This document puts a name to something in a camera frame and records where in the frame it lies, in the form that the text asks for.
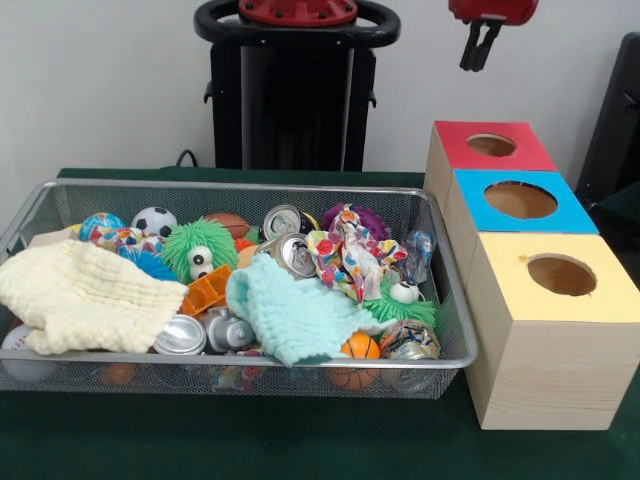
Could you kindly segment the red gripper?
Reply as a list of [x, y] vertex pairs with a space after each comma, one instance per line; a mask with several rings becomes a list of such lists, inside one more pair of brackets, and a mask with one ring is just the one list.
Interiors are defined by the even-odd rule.
[[[470, 23], [460, 68], [474, 72], [483, 70], [502, 23], [524, 25], [532, 18], [537, 6], [538, 0], [449, 0], [448, 8], [454, 17], [465, 24]], [[484, 20], [499, 22], [479, 22]], [[480, 41], [483, 28], [486, 32]]]

